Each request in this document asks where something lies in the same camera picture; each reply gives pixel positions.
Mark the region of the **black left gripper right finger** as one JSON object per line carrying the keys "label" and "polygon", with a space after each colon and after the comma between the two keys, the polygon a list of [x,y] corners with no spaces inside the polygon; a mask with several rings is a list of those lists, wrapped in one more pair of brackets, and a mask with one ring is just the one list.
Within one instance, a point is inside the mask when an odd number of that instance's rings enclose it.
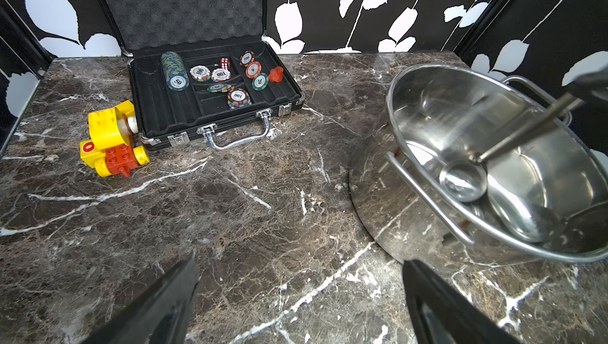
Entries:
{"label": "black left gripper right finger", "polygon": [[419,343],[517,343],[420,260],[403,263],[408,313]]}

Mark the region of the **long steel ladle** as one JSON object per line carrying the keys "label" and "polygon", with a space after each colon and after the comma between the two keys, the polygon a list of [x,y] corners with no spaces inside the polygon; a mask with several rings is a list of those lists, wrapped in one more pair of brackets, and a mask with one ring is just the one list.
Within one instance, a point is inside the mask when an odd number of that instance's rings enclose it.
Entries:
{"label": "long steel ladle", "polygon": [[536,117],[472,160],[455,161],[446,165],[440,173],[440,185],[461,203],[475,202],[489,189],[489,179],[494,176],[498,183],[508,180],[508,172],[520,170],[516,155],[524,155],[531,141],[552,132],[553,120],[558,116],[571,116],[571,110],[584,101],[566,93],[541,116]]}

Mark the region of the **stainless steel pot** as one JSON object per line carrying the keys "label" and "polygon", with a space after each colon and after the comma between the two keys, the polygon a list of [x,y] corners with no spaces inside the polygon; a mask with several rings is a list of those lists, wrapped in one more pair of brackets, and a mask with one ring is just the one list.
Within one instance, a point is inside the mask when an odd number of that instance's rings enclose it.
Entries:
{"label": "stainless steel pot", "polygon": [[607,257],[607,158],[571,116],[462,67],[414,65],[391,81],[386,164],[464,244],[474,228],[547,260]]}

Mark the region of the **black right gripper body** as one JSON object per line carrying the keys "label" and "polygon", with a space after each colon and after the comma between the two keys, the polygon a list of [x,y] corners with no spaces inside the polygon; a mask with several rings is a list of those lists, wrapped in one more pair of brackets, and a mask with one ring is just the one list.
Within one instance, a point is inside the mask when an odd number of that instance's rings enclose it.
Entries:
{"label": "black right gripper body", "polygon": [[565,86],[565,92],[595,107],[607,106],[607,66],[583,74]]}

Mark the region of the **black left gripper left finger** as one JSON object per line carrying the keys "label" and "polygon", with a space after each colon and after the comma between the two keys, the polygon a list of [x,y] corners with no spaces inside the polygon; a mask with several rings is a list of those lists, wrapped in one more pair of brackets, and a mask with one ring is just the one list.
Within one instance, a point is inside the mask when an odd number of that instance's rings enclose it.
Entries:
{"label": "black left gripper left finger", "polygon": [[178,262],[85,343],[183,343],[199,275],[194,259]]}

